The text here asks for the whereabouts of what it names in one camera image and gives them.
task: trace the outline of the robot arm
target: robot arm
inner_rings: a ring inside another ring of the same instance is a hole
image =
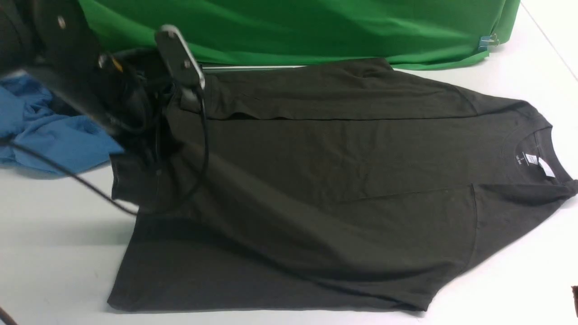
[[[202,91],[203,74],[179,31],[164,26],[156,40],[174,81],[183,90]],[[0,0],[0,76],[19,69],[94,120],[145,165],[176,147],[162,122],[158,96],[148,94],[142,78],[101,47],[78,0]],[[163,152],[156,149],[159,138]]]

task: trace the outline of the white tag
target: white tag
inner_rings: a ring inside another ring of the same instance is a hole
[[[531,154],[526,154],[526,160],[530,164],[538,165],[538,157],[536,157],[536,156],[533,156]]]
[[[540,164],[540,167],[542,167],[542,169],[544,169],[544,173],[546,173],[546,176],[556,177],[554,175],[554,172],[552,171],[552,168],[550,168],[550,166],[548,165],[547,162],[544,161],[544,159],[542,159],[541,157],[538,158],[538,163]]]

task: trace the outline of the screw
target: screw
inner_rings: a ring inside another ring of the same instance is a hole
[[[106,54],[101,54],[98,57],[98,67],[99,68],[104,68],[105,67],[105,63],[106,63],[106,59],[108,59],[108,56],[106,56]]]
[[[66,21],[64,20],[64,17],[58,16],[58,25],[60,26],[61,29],[66,28]]]

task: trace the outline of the t-shirt sleeve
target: t-shirt sleeve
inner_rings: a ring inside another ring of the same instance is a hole
[[[466,269],[521,238],[576,195],[576,181],[566,185],[478,185],[475,248]]]
[[[208,76],[207,93],[207,112],[214,119],[441,119],[529,106],[393,71],[384,59],[376,58],[217,73]]]

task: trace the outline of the blue cloth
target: blue cloth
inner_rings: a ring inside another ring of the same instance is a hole
[[[86,116],[66,116],[50,110],[52,94],[24,75],[0,80],[0,138],[32,149],[70,169],[82,172],[109,159],[121,147]],[[61,175],[33,157],[0,146],[0,163],[21,165]]]

